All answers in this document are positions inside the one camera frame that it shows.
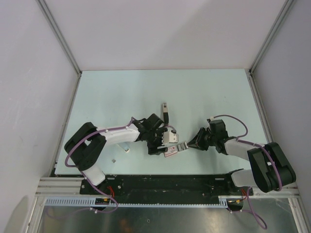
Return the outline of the red white staples box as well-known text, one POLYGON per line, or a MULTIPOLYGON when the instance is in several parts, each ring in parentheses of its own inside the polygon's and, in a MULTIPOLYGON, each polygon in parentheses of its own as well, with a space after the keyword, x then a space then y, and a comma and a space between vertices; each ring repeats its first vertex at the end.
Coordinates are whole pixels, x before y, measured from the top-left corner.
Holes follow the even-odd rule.
POLYGON ((182 152, 182 151, 185 151, 188 149, 189 149, 189 147, 188 147, 187 143, 183 142, 183 143, 168 147, 167 151, 164 152, 164 157, 167 158, 169 156, 175 155, 179 152, 182 152))

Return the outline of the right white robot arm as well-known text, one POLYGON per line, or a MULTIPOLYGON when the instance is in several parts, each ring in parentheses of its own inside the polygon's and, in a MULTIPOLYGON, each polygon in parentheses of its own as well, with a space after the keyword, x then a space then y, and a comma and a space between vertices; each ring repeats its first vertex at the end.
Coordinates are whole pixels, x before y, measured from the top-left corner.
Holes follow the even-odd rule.
POLYGON ((188 147, 197 150, 214 147, 220 154, 250 163, 250 170, 233 171, 231 178, 224 182, 224 189, 230 195, 237 194, 242 186, 256 186, 268 193, 281 191, 282 187, 296 182, 296 173, 278 143, 260 145, 229 136, 221 119, 211 120, 207 128, 200 128, 188 147))

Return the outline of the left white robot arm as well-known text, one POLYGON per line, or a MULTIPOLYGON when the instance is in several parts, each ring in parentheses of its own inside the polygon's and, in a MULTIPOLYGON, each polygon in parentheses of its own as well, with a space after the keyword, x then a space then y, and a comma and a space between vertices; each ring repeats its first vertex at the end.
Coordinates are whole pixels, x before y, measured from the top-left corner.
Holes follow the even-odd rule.
POLYGON ((105 146, 145 141, 149 155, 165 153, 164 136, 168 126, 156 114, 140 120, 131 118, 125 126, 98 129, 93 123, 83 124, 64 145, 65 165, 77 168, 97 194, 107 190, 105 173, 96 163, 105 146))

